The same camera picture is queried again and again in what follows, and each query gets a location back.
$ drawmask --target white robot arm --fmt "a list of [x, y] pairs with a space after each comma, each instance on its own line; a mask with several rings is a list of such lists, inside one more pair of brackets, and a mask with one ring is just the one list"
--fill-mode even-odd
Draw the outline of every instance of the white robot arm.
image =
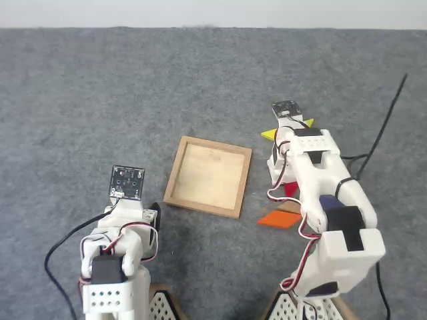
[[[386, 250], [375, 210], [343, 164], [329, 131], [304, 127], [295, 101], [273, 109], [279, 128], [268, 159], [272, 183], [297, 181], [300, 234], [310, 239], [300, 266], [281, 286], [297, 300], [316, 304], [316, 299], [351, 290]], [[316, 234], [305, 236], [306, 223]]]
[[113, 166], [111, 214], [81, 240], [81, 293], [87, 320], [148, 320], [149, 271], [157, 255], [159, 206], [141, 204], [143, 169]]

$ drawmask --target gray carpet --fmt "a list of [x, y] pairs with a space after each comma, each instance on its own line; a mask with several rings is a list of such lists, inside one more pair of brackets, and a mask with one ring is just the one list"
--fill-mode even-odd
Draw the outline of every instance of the gray carpet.
[[[107, 205], [113, 164], [146, 168], [144, 202], [163, 198], [182, 135], [253, 149], [240, 219], [168, 207], [147, 264], [191, 319], [257, 319], [305, 242], [256, 224], [268, 201], [260, 132], [270, 103], [296, 99], [342, 153], [367, 151], [409, 72], [362, 186], [378, 212], [393, 319], [427, 314], [425, 31], [277, 29], [0, 30], [1, 319], [69, 319], [43, 271], [48, 248]], [[81, 310], [79, 232], [52, 269]], [[384, 319], [371, 272], [344, 296]]]

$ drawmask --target orange tangram piece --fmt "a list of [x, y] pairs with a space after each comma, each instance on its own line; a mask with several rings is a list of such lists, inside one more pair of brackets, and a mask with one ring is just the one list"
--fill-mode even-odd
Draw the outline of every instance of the orange tangram piece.
[[270, 227], [289, 229], [299, 220], [301, 220], [301, 215], [298, 215], [297, 213], [275, 210], [264, 218], [258, 220], [257, 223], [260, 225], [268, 225]]

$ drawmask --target circuit board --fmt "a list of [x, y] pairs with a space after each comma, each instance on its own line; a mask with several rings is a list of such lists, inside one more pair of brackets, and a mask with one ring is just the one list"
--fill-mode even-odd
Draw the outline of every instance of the circuit board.
[[109, 182], [109, 196], [141, 200], [144, 168], [114, 165]]
[[272, 108], [278, 119], [301, 115], [300, 106], [294, 100], [275, 102], [272, 104]]

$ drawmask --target wooden tray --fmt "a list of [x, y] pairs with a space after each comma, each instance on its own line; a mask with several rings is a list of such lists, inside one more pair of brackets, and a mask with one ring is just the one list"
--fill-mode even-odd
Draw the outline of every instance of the wooden tray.
[[183, 136], [163, 200], [238, 218], [251, 154], [249, 148]]

